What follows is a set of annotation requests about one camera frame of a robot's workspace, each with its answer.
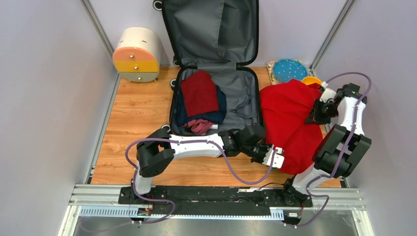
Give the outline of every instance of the navy blue clothing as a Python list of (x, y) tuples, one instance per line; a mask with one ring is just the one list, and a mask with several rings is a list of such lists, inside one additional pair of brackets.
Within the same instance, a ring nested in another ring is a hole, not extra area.
[(178, 98), (178, 113), (177, 113), (177, 124), (178, 126), (183, 126), (191, 120), (194, 119), (205, 119), (211, 121), (215, 124), (222, 124), (224, 117), (226, 116), (226, 95), (220, 90), (220, 87), (216, 85), (217, 91), (217, 102), (219, 103), (219, 111), (217, 112), (207, 112), (204, 114), (199, 114), (193, 117), (188, 117), (187, 110), (185, 109), (184, 96), (182, 92)]

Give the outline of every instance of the metal bracket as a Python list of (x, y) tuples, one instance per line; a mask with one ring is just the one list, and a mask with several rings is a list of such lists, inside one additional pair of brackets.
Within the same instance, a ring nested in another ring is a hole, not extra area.
[(68, 206), (62, 220), (58, 236), (72, 236), (75, 232), (78, 217), (80, 216), (81, 206)]
[(368, 213), (364, 210), (352, 210), (357, 234), (359, 236), (373, 236), (374, 231), (369, 221)]

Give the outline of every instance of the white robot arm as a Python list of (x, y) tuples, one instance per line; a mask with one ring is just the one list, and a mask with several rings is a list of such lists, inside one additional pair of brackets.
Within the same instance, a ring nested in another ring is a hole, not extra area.
[[(303, 173), (285, 182), (281, 201), (287, 205), (303, 203), (309, 195), (307, 188), (312, 190), (328, 180), (336, 165), (337, 170), (332, 177), (349, 176), (371, 146), (371, 140), (364, 136), (362, 129), (362, 112), (367, 99), (365, 97), (358, 103), (361, 97), (359, 86), (348, 84), (335, 92), (327, 88), (325, 83), (322, 91), (322, 96), (315, 101), (314, 108), (305, 123), (327, 124), (330, 123), (331, 118), (338, 116), (338, 124), (317, 147), (312, 158), (314, 163)], [(354, 134), (346, 143), (354, 124)], [(346, 146), (346, 150), (340, 163), (337, 164), (343, 146)]]
[[(258, 141), (264, 136), (265, 131), (259, 125), (251, 125), (243, 130), (223, 131), (208, 136), (177, 136), (169, 134), (166, 129), (159, 129), (149, 138), (167, 138), (180, 144), (162, 142), (138, 144), (136, 156), (139, 164), (139, 174), (136, 175), (134, 187), (139, 194), (146, 194), (151, 189), (153, 177), (161, 174), (171, 161), (196, 156), (220, 157), (222, 152), (226, 156), (236, 156), (240, 152), (244, 152), (252, 157), (252, 162), (269, 166), (275, 151), (272, 167), (281, 168), (284, 162), (282, 148), (259, 144)], [(162, 146), (164, 150), (159, 151), (158, 146)]]

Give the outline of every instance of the red cloth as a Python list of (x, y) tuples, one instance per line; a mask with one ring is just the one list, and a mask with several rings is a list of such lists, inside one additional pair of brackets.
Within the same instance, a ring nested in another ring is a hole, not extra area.
[(194, 119), (189, 121), (183, 127), (190, 127), (195, 134), (206, 135), (207, 131), (214, 125), (214, 123), (205, 119)]
[(260, 91), (267, 144), (284, 149), (280, 171), (292, 175), (305, 171), (323, 139), (320, 126), (304, 124), (320, 98), (319, 85), (305, 85), (298, 80), (268, 86)]
[(198, 71), (190, 75), (181, 82), (181, 91), (188, 117), (219, 111), (216, 85), (207, 72)]

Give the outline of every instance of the wood grain surface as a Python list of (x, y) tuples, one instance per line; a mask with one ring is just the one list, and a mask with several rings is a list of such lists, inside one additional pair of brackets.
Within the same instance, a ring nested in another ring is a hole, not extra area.
[[(259, 79), (259, 89), (270, 85), (266, 67), (252, 68)], [(169, 123), (173, 92), (169, 81), (177, 77), (178, 67), (162, 67), (158, 82), (135, 83), (122, 79), (107, 125), (104, 140), (91, 180), (92, 184), (129, 184), (133, 167), (124, 158), (126, 147), (134, 140), (146, 138)], [(129, 158), (136, 163), (136, 150), (132, 148)], [(246, 181), (256, 181), (268, 167), (250, 163), (244, 154), (229, 158), (233, 169)], [(291, 175), (273, 170), (266, 180), (284, 183)], [(164, 173), (156, 176), (154, 185), (193, 186), (246, 186), (229, 171), (223, 158), (193, 157), (171, 162)], [(329, 180), (321, 187), (340, 187), (337, 179)]]

